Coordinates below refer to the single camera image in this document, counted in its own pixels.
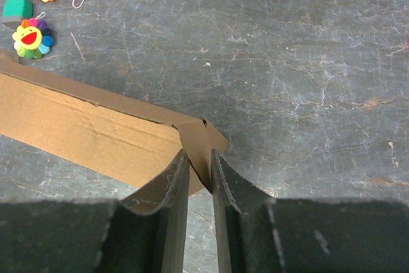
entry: smiley face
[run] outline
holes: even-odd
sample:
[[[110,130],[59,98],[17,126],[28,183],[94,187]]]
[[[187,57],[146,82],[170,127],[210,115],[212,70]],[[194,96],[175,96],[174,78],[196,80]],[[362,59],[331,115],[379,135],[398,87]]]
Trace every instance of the smiley face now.
[[[43,35],[37,27],[29,26],[23,28],[19,26],[17,32],[13,34],[13,39],[16,42],[20,42],[21,47],[32,51],[39,48],[43,40]]]

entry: cardboard flap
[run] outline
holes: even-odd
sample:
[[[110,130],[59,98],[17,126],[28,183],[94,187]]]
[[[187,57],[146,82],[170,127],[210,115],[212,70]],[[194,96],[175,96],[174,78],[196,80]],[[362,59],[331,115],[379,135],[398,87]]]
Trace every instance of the cardboard flap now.
[[[136,187],[183,147],[212,190],[211,150],[228,142],[210,123],[1,58],[0,72],[0,134]]]

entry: gray marble surface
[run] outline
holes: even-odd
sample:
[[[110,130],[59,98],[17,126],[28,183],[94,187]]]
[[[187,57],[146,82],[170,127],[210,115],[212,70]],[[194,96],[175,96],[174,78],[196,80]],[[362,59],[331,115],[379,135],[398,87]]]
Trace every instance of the gray marble surface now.
[[[23,63],[207,117],[231,165],[271,195],[409,203],[409,0],[35,5],[57,45]],[[11,48],[12,31],[0,32]],[[2,198],[134,191],[4,136],[0,176]],[[185,272],[217,272],[212,210],[205,191],[189,199]]]

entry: cardboard edge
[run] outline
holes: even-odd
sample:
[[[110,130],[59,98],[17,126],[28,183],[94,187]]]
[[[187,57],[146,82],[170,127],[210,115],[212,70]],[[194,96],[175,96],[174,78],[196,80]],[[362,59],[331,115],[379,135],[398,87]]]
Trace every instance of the cardboard edge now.
[[[38,68],[20,65],[7,59],[0,58],[0,73],[78,98],[96,106],[100,105],[129,116],[171,126],[179,132],[181,145],[186,151],[198,179],[210,192],[212,191],[210,180],[212,149],[224,152],[228,141],[206,120],[141,102]]]

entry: white scratch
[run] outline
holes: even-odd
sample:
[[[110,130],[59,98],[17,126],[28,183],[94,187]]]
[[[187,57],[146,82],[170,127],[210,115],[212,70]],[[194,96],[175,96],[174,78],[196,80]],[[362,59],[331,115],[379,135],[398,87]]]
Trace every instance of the white scratch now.
[[[112,191],[112,193],[111,193],[111,197],[113,197],[113,196],[114,196],[114,193],[118,193],[118,189],[117,189],[117,188],[115,188],[115,189]]]
[[[75,39],[75,37],[74,37],[74,35],[72,34],[72,32],[71,32],[71,36],[72,36],[72,39],[74,40],[75,46],[77,46],[77,49],[78,49],[78,51],[79,51],[79,54],[81,55],[82,60],[83,60],[84,63],[85,63],[86,61],[85,61],[84,55],[82,54],[82,52],[81,52],[81,50],[80,50],[80,48],[79,48],[79,45],[78,45],[78,43],[77,43],[77,40]]]
[[[123,44],[125,45],[125,50],[127,51],[130,69],[134,70],[134,66],[132,65],[132,61],[130,60],[130,54],[129,54],[129,51],[128,51],[127,41],[125,41],[125,39],[123,39]]]
[[[327,255],[331,254],[331,251],[328,248],[328,242],[327,242],[327,240],[325,240],[322,233],[320,233],[318,230],[314,230],[314,237],[318,241],[318,243],[320,244],[320,247],[322,248],[324,253],[327,254]]]
[[[397,169],[399,167],[399,161],[397,161],[396,157],[394,157],[394,143],[388,142],[388,145],[390,146],[390,155],[392,156],[392,165],[394,166],[395,169]]]

